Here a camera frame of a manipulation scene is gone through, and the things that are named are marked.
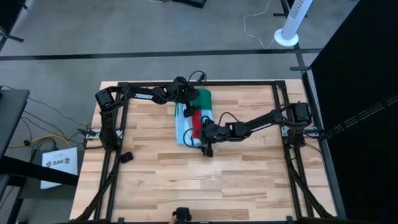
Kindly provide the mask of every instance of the towel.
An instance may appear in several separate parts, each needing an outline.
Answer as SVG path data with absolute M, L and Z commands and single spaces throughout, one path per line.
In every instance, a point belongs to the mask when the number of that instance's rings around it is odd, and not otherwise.
M 201 146 L 201 122 L 208 118 L 213 119 L 210 91 L 205 88 L 199 88 L 198 90 L 199 97 L 190 102 L 190 106 L 196 106 L 200 108 L 199 110 L 195 110 L 193 116 L 189 118 L 184 117 L 183 111 L 187 108 L 185 104 L 177 103 L 175 105 L 175 138 L 177 144 L 180 146 L 184 146 L 185 143 L 194 147 Z

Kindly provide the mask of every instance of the bracket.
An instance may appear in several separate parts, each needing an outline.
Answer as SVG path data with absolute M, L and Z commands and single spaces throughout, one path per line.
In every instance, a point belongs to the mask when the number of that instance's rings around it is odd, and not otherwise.
M 288 126 L 283 126 L 280 128 L 283 137 L 287 137 L 288 130 L 289 130 Z M 304 133 L 313 138 L 319 137 L 319 133 L 317 131 L 318 131 L 317 127 L 306 127 L 304 129 Z
M 89 134 L 86 135 L 87 140 L 99 139 L 100 138 L 100 129 L 91 129 L 95 132 L 95 136 L 90 136 Z M 123 130 L 116 130 L 116 134 L 120 137 L 123 136 Z

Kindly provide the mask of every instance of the wooden table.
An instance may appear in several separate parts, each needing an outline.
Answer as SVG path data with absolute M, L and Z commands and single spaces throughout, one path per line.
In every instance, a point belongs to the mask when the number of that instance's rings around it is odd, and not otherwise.
M 103 82 L 101 88 L 117 84 Z M 301 80 L 286 80 L 286 84 L 290 102 L 306 101 Z M 229 111 L 239 120 L 249 121 L 274 109 L 270 86 L 206 88 L 212 93 L 215 120 Z M 174 106 L 130 100 L 122 153 L 132 151 L 134 160 L 119 168 L 114 222 L 118 217 L 126 222 L 169 221 L 177 207 L 189 207 L 193 220 L 200 221 L 286 220 L 287 215 L 295 216 L 278 126 L 258 131 L 243 142 L 215 144 L 214 157 L 207 158 L 197 149 L 176 145 Z M 93 128 L 101 126 L 99 112 L 97 105 Z M 223 123 L 230 121 L 230 116 L 224 116 Z M 314 139 L 306 138 L 306 142 L 318 147 Z M 95 140 L 88 146 L 99 145 Z M 301 152 L 310 190 L 335 215 L 320 153 L 311 147 L 303 147 Z M 86 150 L 70 218 L 79 216 L 97 192 L 104 153 L 103 149 Z M 299 194 L 306 215 L 300 190 Z M 107 200 L 105 195 L 102 217 Z

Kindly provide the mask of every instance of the white cable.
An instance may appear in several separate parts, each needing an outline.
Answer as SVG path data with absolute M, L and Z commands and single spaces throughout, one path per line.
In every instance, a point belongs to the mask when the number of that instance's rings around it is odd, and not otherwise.
M 248 37 L 252 37 L 252 38 L 255 38 L 255 39 L 259 40 L 260 44 L 262 45 L 262 47 L 263 47 L 264 49 L 268 49 L 268 48 L 274 43 L 274 40 L 275 40 L 275 39 L 272 37 L 271 43 L 268 45 L 268 47 L 265 47 L 264 44 L 262 44 L 262 41 L 261 41 L 260 38 L 255 37 L 255 36 L 253 36 L 253 35 L 250 35 L 250 34 L 248 34 L 248 33 L 246 32 L 246 18 L 247 18 L 247 17 L 251 17 L 251 16 L 258 16 L 258 15 L 261 15 L 261 14 L 265 14 L 265 13 L 267 12 L 267 10 L 268 10 L 269 3 L 271 3 L 271 0 L 268 1 L 266 10 L 264 10 L 264 12 L 260 12 L 260 13 L 254 14 L 254 15 L 244 16 L 244 18 L 243 18 L 243 29 L 244 29 L 244 33 L 245 33 Z

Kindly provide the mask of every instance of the gray floor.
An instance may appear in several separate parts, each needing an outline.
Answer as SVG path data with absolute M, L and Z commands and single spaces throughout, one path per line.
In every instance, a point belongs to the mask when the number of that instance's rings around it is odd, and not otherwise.
M 261 37 L 264 45 L 285 21 L 272 16 L 282 12 L 282 7 L 280 1 L 271 1 L 266 14 L 246 21 L 248 32 Z M 208 0 L 204 9 L 148 0 L 28 0 L 27 4 L 29 9 L 22 12 L 12 31 L 25 42 L 8 40 L 0 56 L 260 49 L 257 40 L 244 35 L 243 16 L 263 11 L 267 1 Z M 298 33 L 301 48 L 324 47 L 355 4 L 349 0 L 315 0 Z M 274 43 L 271 48 L 282 47 Z M 316 56 L 303 57 L 310 65 Z M 171 80 L 194 70 L 205 71 L 209 79 L 300 78 L 299 72 L 289 70 L 290 66 L 298 66 L 294 54 L 0 62 L 0 85 L 28 89 L 32 98 L 80 123 L 89 123 L 94 94 L 102 81 Z M 32 101 L 27 111 L 60 127 L 67 136 L 79 128 Z M 32 131 L 34 137 L 46 134 L 33 126 Z M 20 124 L 12 141 L 21 142 L 28 135 Z M 27 160 L 30 151 L 10 149 L 7 154 Z M 0 220 L 8 216 L 16 192 L 14 189 L 4 204 Z M 72 202 L 73 198 L 56 196 L 27 199 L 20 218 L 31 224 L 65 222 Z

